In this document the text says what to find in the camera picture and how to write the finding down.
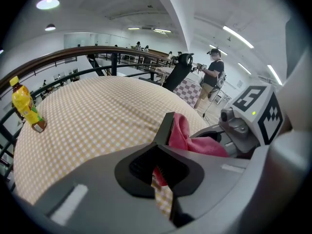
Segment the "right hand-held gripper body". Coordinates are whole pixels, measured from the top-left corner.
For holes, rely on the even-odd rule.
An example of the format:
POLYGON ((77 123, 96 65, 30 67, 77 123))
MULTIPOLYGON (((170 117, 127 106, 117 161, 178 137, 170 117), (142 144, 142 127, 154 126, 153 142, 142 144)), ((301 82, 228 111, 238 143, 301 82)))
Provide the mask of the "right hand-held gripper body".
POLYGON ((220 143, 231 157, 249 157, 257 147, 270 145, 283 123, 275 88, 251 85, 221 110, 220 143))

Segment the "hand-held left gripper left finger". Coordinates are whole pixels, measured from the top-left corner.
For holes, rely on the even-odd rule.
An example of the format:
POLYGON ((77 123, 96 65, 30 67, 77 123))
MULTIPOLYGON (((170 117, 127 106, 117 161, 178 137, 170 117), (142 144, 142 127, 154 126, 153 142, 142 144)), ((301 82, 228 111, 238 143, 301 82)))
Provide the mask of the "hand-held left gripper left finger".
POLYGON ((35 208, 66 233, 169 234, 175 226, 156 205, 152 174, 173 119, 174 113, 165 115, 151 143, 82 163, 50 186, 35 208))

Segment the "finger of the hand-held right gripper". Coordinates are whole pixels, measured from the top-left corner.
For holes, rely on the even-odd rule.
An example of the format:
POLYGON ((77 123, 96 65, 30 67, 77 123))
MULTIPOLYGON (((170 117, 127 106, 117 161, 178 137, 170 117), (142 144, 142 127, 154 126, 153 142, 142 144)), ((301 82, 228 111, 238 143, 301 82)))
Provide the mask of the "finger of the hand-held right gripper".
POLYGON ((217 142, 220 142, 222 139, 221 134, 223 133, 223 129, 220 126, 210 126, 207 128, 204 128, 197 133, 192 135, 192 138, 194 137, 210 137, 214 139, 217 142))

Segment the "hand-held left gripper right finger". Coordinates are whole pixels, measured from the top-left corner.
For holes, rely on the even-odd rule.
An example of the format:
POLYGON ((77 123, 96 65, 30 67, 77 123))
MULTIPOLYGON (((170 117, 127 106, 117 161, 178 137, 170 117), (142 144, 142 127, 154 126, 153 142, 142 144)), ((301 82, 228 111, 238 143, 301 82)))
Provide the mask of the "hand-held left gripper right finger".
POLYGON ((159 216, 157 234, 258 234, 287 214, 312 168, 311 142, 274 142, 250 160, 164 151, 191 166, 191 194, 178 196, 182 227, 159 216))

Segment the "pink cloth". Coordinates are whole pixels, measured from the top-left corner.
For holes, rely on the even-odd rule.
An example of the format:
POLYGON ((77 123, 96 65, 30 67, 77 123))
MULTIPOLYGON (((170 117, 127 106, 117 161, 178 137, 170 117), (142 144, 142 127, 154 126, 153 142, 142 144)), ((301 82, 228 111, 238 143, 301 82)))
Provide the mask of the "pink cloth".
MULTIPOLYGON (((187 118, 174 114, 173 126, 169 137, 169 147, 187 152, 199 153, 209 156, 229 157, 225 148, 213 136, 190 137, 190 127, 187 118)), ((184 162, 169 155, 165 151, 156 149, 156 166, 152 175, 152 186, 161 188, 175 186, 190 174, 190 168, 184 162)))

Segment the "table with purple checked cloth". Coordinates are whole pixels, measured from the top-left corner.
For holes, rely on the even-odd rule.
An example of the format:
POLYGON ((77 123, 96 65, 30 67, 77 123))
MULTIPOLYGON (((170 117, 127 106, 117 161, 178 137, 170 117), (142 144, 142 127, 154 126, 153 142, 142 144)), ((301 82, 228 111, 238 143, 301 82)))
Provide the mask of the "table with purple checked cloth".
MULTIPOLYGON (((156 67, 156 82, 159 82, 161 86, 164 86, 166 79, 172 71, 172 67, 156 67)), ((199 84, 200 79, 201 78, 197 72, 189 73, 186 78, 174 89, 174 93, 187 102, 192 108, 194 108, 202 90, 199 84)))

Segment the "round table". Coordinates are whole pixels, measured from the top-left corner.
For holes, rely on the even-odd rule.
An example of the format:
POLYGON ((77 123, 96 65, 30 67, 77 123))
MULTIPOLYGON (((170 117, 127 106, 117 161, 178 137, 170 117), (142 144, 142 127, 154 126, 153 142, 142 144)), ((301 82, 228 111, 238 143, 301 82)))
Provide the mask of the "round table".
POLYGON ((151 142, 168 112, 183 114, 190 134, 207 127, 175 93, 129 77, 68 84, 44 99, 38 111, 46 128, 38 133, 24 124, 14 150, 16 192, 31 204, 87 160, 151 142))

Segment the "black office chair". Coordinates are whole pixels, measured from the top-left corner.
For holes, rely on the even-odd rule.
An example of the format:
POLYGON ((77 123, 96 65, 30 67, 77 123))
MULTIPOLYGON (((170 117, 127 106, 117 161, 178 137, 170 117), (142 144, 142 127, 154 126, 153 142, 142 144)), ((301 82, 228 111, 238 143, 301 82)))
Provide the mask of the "black office chair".
POLYGON ((173 92, 174 89, 187 77, 192 69, 194 53, 181 54, 177 59, 173 71, 164 81, 162 87, 173 92))

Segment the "yellow label drink bottle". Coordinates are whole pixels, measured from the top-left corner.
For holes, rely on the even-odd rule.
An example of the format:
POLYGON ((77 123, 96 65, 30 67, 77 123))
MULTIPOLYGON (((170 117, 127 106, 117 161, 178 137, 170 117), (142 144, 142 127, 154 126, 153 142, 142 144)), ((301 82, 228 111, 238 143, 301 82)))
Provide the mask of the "yellow label drink bottle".
POLYGON ((45 130, 47 123, 44 117, 37 110, 28 88, 20 83, 17 76, 10 80, 10 85, 13 88, 13 105, 31 125, 31 128, 34 131, 42 133, 45 130))

